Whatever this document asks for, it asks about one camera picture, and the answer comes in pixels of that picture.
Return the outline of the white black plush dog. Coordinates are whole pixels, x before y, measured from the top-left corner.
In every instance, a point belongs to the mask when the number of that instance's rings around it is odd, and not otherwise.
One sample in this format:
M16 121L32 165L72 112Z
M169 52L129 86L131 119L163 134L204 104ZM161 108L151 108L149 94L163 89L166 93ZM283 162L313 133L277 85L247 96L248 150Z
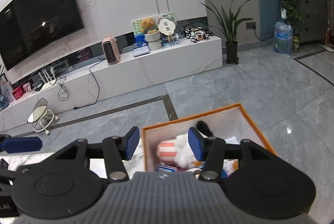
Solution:
M179 170L192 169L203 163L194 156L189 145L188 133L160 142L156 147L156 155L161 165L175 167Z

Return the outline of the white rolling stool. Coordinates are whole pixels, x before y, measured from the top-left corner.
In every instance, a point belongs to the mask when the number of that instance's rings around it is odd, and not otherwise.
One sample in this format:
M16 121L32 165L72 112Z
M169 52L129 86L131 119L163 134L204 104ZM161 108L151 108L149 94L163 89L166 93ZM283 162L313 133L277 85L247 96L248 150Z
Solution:
M59 117L48 108L48 101L45 98L39 101L33 107L33 111L27 119L27 123L32 124L35 133L44 132L50 134L49 127L54 121L58 121Z

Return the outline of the white wifi router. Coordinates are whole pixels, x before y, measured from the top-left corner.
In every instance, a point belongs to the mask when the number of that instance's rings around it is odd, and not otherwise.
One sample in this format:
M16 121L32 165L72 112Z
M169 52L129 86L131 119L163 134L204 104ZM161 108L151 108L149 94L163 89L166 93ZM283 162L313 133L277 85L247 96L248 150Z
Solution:
M46 69L38 72L38 75L42 79L43 85L40 91L46 90L50 87L53 87L57 83L56 72L54 67L51 67L49 71Z

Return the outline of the white tv console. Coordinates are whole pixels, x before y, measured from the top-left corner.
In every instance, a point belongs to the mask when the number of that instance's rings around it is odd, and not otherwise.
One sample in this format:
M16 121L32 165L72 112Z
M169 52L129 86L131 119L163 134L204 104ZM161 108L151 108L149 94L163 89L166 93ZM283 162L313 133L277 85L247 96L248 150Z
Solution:
M221 39L216 36L196 43L183 38L178 45L160 48L139 57L134 57L131 52L124 53L117 64L108 65L103 61L94 67L86 66L68 74L64 86L70 97L66 101L58 100L60 86L57 84L13 101L1 111L1 130L25 124L41 98L47 99L52 111L60 113L97 99L105 100L220 68L223 65L222 56Z

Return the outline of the small notebook on console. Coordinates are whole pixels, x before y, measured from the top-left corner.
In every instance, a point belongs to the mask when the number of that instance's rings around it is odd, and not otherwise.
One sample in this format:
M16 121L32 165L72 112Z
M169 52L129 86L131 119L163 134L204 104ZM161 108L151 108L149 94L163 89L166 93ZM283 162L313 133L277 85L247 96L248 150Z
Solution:
M150 51L150 48L148 47L148 45L143 45L141 47L136 47L133 49L133 56L134 57L139 57L139 56L142 56L142 55L145 55L145 54L149 54L151 51Z

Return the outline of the pink space heater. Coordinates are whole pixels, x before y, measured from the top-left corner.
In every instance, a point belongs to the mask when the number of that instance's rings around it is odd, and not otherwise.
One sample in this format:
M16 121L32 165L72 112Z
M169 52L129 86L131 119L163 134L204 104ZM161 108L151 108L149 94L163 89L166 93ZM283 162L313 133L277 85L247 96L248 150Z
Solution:
M102 40L102 50L105 54L108 65L120 62L121 56L116 39L109 35Z

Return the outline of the black white toy vehicle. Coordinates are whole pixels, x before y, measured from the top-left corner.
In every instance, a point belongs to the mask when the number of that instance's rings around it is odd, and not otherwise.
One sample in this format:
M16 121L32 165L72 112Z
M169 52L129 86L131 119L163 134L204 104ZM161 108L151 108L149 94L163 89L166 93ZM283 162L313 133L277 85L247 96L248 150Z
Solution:
M209 29L195 25L182 26L179 32L183 37L186 37L193 43L200 40L208 40L210 37L214 36L213 32Z

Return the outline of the brown teddy bear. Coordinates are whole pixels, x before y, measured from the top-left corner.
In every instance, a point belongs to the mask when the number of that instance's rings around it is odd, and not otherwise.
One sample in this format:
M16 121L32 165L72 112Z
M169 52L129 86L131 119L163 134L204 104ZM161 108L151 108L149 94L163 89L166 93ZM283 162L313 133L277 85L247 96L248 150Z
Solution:
M153 34L158 32L153 18L147 17L140 20L140 31L144 34Z

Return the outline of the white paper fan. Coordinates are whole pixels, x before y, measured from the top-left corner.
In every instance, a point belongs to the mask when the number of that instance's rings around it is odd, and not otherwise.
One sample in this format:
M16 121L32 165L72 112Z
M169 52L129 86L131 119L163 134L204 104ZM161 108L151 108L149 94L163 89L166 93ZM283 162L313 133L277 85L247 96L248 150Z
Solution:
M168 42L173 41L173 34L175 33L176 25L173 21L163 18L158 23L158 30L161 34L165 35L168 39Z

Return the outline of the potted green plant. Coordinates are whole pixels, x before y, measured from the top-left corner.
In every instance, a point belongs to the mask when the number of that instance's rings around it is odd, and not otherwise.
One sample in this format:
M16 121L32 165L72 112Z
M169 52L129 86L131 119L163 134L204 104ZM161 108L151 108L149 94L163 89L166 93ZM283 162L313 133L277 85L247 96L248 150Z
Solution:
M218 29L222 35L225 37L225 49L226 49L226 63L232 65L239 64L238 54L238 40L237 40L237 31L239 26L248 21L252 21L253 18L240 18L239 15L244 5L249 3L252 0L246 0L243 2L237 9L236 12L232 11L233 2L231 0L228 10L225 10L223 6L218 9L211 0L207 0L208 4L201 3L206 7L213 15L218 23L218 26L210 25L210 28Z

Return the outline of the blue water jug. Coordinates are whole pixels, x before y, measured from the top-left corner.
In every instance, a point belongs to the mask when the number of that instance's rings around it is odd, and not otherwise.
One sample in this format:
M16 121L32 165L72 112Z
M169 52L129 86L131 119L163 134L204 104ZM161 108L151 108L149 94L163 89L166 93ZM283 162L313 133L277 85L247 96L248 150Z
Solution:
M274 46L276 53L289 56L292 53L293 28L286 23L286 9L280 8L280 17L274 27Z

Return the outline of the black television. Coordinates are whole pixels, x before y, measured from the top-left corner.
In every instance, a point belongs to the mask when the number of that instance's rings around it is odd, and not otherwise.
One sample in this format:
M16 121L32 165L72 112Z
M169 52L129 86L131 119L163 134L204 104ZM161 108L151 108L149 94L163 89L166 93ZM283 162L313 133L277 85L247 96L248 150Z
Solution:
M76 0L13 0L1 11L1 58L7 70L84 29Z

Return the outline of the grey drawer cabinet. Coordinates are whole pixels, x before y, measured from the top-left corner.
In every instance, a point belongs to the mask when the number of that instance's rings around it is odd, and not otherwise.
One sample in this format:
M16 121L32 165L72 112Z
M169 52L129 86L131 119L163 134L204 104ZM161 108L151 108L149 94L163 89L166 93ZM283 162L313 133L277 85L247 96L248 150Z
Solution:
M324 40L327 31L327 0L300 0L302 21L296 25L300 42Z

